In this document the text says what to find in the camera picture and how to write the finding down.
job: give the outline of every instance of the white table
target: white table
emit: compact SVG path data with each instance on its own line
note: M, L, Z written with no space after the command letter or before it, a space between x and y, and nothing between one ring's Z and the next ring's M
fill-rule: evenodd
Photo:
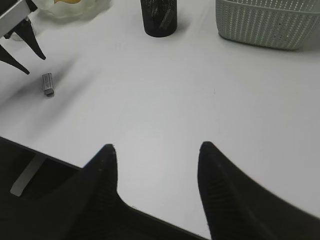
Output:
M47 60L0 41L31 71L0 64L0 136L78 167L112 143L123 200L206 238L203 141L320 217L320 35L297 52L253 47L219 37L213 0L178 5L166 38L145 34L138 0L64 24L31 16ZM48 72L51 99L40 88Z

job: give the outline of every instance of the black cup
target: black cup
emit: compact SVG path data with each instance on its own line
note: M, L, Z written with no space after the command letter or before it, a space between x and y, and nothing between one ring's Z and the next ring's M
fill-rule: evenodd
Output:
M173 34L178 26L177 0L141 0L145 32L156 38Z

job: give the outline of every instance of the woven basket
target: woven basket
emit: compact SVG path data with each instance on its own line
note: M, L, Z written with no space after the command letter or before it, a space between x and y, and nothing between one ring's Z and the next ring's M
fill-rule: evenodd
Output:
M242 43L295 50L320 25L320 0L215 2L219 34Z

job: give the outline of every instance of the black robotic claw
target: black robotic claw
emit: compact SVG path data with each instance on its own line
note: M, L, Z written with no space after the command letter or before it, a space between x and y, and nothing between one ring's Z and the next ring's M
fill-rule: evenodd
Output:
M29 19L22 20L17 26L14 27L13 31L16 32L16 34L18 34L19 37L22 38L22 40L24 40L26 44L29 45L29 47L34 51L35 54L39 56L39 58L43 60L46 59L46 56L43 54L43 52L41 51L37 43L34 31L32 29L31 22Z
M20 69L25 74L29 74L30 72L22 66L19 62L17 62L13 56L11 56L1 45L0 45L0 61L10 64L17 69Z
M27 4L26 8L28 9L28 11L34 12L37 9L37 6L32 2L32 0L24 0L24 1ZM17 0L5 0L4 3L7 3L7 6L1 5L0 16L2 14L5 14L6 12L8 13L8 11L13 11L12 8L10 7L12 7L16 2ZM35 52L35 54L37 54L41 59L43 60L46 59L45 55L43 54L43 52L41 51L37 43L34 31L32 29L31 22L28 18L23 19L16 26L13 25L12 29L7 34L5 34L4 37L6 39L9 39L13 32L18 34L18 36L22 38L22 40L24 40L29 45L29 47ZM30 73L24 66L22 66L19 62L17 62L2 46L0 46L0 61L14 66L26 74Z

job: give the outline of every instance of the silver eraser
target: silver eraser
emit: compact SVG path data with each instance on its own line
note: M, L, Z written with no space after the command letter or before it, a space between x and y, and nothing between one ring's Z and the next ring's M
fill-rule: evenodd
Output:
M54 81L52 79L52 74L47 73L42 75L43 81L43 91L47 97L52 97L55 94Z

